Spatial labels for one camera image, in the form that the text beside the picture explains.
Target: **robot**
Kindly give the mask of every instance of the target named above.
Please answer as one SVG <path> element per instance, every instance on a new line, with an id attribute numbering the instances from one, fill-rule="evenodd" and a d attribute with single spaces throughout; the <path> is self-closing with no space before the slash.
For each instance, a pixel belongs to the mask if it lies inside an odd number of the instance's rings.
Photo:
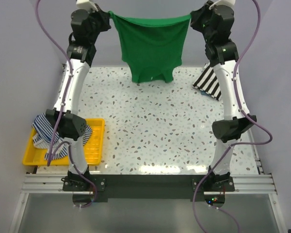
<path id="1" fill-rule="evenodd" d="M 252 122 L 243 117 L 241 111 L 245 112 L 252 120 L 257 121 L 256 116 L 250 115 L 245 104 L 238 70 L 236 71 L 236 77 L 233 78 L 233 70 L 239 58 L 235 43 L 229 39 L 234 23 L 234 11 L 232 9 L 234 3 L 235 1 L 225 0 L 215 5 L 209 0 L 202 8 L 191 12 L 191 27 L 203 34 L 206 42 L 206 56 L 218 78 L 224 103 L 224 119 L 212 124 L 217 144 L 209 171 L 216 163 L 220 162 L 203 182 L 202 188 L 204 191 L 226 190 L 228 184 L 233 183 L 229 167 L 233 149 L 230 149 L 224 158 L 222 158 L 222 154 L 229 145 L 239 141 L 242 133 L 253 126 Z M 89 72 L 96 53 L 95 42 L 97 37 L 101 32 L 106 32 L 111 28 L 109 24 L 110 15 L 103 12 L 97 4 L 89 0 L 78 0 L 77 6 L 79 9 L 71 15 L 73 32 L 69 37 L 69 47 L 67 49 L 67 55 L 73 66 L 72 75 L 67 62 L 63 88 L 57 102 L 53 109 L 46 110 L 48 121 L 53 127 L 57 123 L 58 127 L 55 127 L 55 130 L 64 141 L 71 145 L 68 174 L 62 179 L 64 182 L 63 191 L 89 190 L 89 183 L 82 176 L 97 183 L 97 177 L 90 174 L 84 157 L 82 135 L 85 132 L 86 121 L 78 116 L 78 103 L 85 76 Z M 237 82 L 242 109 L 238 107 L 234 80 Z M 62 100 L 65 91 L 67 96 L 63 105 Z M 214 200 L 224 203 L 222 198 L 224 196 L 209 197 L 206 198 L 206 202 L 210 203 Z"/>

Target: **speckled tabletop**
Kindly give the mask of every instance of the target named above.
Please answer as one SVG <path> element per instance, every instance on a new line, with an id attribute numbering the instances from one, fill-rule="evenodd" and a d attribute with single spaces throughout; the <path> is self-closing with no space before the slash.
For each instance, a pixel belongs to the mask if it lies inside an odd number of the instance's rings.
<path id="1" fill-rule="evenodd" d="M 127 67 L 93 67 L 79 103 L 83 118 L 103 118 L 101 174 L 205 174 L 212 162 L 215 120 L 223 104 L 192 88 L 201 68 L 178 67 L 174 81 L 135 84 Z M 249 134 L 242 136 L 250 141 Z M 258 174 L 254 148 L 238 146 L 232 174 Z M 66 166 L 39 167 L 37 173 L 66 174 Z"/>

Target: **blue and white striped cloth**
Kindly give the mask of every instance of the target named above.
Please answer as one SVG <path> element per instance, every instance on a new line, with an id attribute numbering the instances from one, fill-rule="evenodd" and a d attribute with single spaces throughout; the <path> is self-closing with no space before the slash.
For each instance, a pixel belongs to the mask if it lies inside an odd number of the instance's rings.
<path id="1" fill-rule="evenodd" d="M 49 121 L 46 119 L 45 114 L 38 115 L 34 119 L 32 126 L 37 131 L 37 134 L 33 136 L 32 138 L 33 146 L 39 149 L 49 149 L 50 141 L 53 134 L 53 127 L 51 126 Z M 83 135 L 83 145 L 85 145 L 85 143 L 91 137 L 92 132 L 93 132 L 92 128 L 89 125 L 87 125 L 85 129 L 85 133 Z M 53 150 L 63 141 L 64 140 L 59 137 L 58 132 L 56 132 L 55 138 L 54 138 Z M 68 147 L 66 144 L 63 144 L 59 147 L 53 159 L 62 159 L 67 155 L 68 155 Z M 49 150 L 45 154 L 44 159 L 47 160 L 48 156 L 49 156 Z"/>

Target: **green towel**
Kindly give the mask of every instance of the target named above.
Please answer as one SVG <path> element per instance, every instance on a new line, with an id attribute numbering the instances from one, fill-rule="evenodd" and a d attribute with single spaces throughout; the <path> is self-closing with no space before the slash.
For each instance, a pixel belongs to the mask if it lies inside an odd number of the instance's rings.
<path id="1" fill-rule="evenodd" d="M 173 80 L 174 68 L 182 65 L 182 51 L 191 15 L 177 18 L 126 18 L 109 12 L 118 31 L 122 60 L 132 81 Z"/>

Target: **gray partition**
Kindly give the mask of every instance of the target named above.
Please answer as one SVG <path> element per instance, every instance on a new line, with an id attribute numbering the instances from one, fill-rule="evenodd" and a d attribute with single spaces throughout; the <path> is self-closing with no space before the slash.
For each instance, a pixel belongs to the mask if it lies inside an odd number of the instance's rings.
<path id="1" fill-rule="evenodd" d="M 225 214 L 196 203 L 210 233 L 237 232 Z M 268 195 L 229 195 L 224 209 L 242 233 L 278 233 Z M 202 233 L 189 200 L 113 199 L 79 210 L 68 194 L 31 194 L 20 233 Z"/>

